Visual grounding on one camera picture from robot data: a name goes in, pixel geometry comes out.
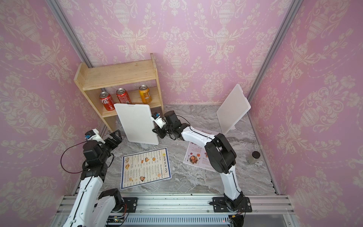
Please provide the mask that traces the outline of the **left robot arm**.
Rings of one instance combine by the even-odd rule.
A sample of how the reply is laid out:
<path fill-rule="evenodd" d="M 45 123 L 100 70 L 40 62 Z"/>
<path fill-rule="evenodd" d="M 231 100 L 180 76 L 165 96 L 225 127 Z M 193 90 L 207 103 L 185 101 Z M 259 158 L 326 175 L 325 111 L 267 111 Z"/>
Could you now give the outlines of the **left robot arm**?
<path fill-rule="evenodd" d="M 117 188 L 99 192 L 109 165 L 112 151 L 122 143 L 120 130 L 112 132 L 108 138 L 102 139 L 97 129 L 85 133 L 83 155 L 86 160 L 79 173 L 80 185 L 75 203 L 65 227 L 103 227 L 107 224 L 112 212 L 126 213 L 127 205 Z"/>

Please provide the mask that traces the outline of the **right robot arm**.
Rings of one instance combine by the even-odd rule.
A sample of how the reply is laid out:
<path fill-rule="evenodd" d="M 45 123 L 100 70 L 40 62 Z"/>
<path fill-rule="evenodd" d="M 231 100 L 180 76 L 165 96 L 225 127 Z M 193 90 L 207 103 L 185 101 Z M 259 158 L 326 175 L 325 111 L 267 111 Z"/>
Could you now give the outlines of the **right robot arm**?
<path fill-rule="evenodd" d="M 239 187 L 235 165 L 237 155 L 225 135 L 208 134 L 195 129 L 189 123 L 181 123 L 174 111 L 161 116 L 155 112 L 151 120 L 156 123 L 152 130 L 161 139 L 169 135 L 172 140 L 181 139 L 203 147 L 209 162 L 221 176 L 224 186 L 224 199 L 230 211 L 247 210 L 247 198 Z"/>

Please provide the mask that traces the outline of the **blue-bordered dim sum menu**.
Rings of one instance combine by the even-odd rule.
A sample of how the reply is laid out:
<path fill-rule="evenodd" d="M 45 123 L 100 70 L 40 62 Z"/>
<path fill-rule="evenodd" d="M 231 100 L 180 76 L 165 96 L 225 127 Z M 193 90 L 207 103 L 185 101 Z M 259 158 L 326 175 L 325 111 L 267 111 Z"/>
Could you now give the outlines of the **blue-bordered dim sum menu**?
<path fill-rule="evenodd" d="M 123 156 L 122 164 L 122 189 L 172 178 L 167 148 Z"/>

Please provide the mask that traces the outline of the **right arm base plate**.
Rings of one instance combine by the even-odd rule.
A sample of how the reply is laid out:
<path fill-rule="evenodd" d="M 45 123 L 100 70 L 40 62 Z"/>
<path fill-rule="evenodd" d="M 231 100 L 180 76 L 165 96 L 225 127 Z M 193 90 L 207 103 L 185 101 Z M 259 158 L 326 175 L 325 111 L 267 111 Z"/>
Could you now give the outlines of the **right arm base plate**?
<path fill-rule="evenodd" d="M 212 202 L 209 203 L 213 207 L 215 213 L 222 212 L 252 212 L 251 202 L 248 197 L 237 198 L 231 200 L 227 197 L 213 197 Z"/>

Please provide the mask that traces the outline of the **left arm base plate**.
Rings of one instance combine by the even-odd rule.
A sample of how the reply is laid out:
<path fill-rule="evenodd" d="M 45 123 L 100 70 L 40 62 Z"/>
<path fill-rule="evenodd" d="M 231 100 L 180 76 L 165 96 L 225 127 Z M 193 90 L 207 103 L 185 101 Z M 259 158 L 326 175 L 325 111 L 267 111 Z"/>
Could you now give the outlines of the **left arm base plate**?
<path fill-rule="evenodd" d="M 115 199 L 116 205 L 112 210 L 113 213 L 135 213 L 138 198 L 137 197 L 123 197 L 122 199 Z"/>

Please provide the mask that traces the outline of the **white acrylic menu rack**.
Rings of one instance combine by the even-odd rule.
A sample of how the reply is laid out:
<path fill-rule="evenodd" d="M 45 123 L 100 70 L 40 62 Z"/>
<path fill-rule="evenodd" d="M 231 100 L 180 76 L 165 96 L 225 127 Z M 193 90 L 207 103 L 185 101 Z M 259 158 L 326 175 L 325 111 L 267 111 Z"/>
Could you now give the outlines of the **white acrylic menu rack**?
<path fill-rule="evenodd" d="M 152 132 L 154 122 L 149 105 L 117 103 L 114 107 L 129 142 L 159 144 L 157 134 Z"/>

